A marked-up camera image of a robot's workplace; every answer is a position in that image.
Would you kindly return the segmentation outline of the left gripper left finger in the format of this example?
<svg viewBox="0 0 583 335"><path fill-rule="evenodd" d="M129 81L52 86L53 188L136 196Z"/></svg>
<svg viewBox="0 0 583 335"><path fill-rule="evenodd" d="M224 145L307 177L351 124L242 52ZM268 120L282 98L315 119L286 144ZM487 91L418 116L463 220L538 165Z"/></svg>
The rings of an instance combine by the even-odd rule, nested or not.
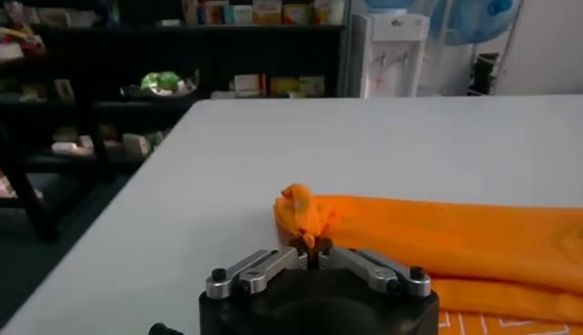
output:
<svg viewBox="0 0 583 335"><path fill-rule="evenodd" d="M288 270L305 270L313 252L302 241L280 249L260 249L229 267L211 271L206 279L208 299L247 299L265 291L270 283Z"/></svg>

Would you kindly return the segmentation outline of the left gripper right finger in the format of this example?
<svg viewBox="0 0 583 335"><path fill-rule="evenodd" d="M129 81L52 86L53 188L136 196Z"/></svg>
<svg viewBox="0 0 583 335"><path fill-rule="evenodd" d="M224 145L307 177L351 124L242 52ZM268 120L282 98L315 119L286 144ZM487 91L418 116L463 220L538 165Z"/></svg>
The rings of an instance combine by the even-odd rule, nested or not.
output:
<svg viewBox="0 0 583 335"><path fill-rule="evenodd" d="M370 249L335 247L330 239L320 239L315 250L320 268L349 270L376 292L415 299L432 293L432 280L422 267L405 266Z"/></svg>

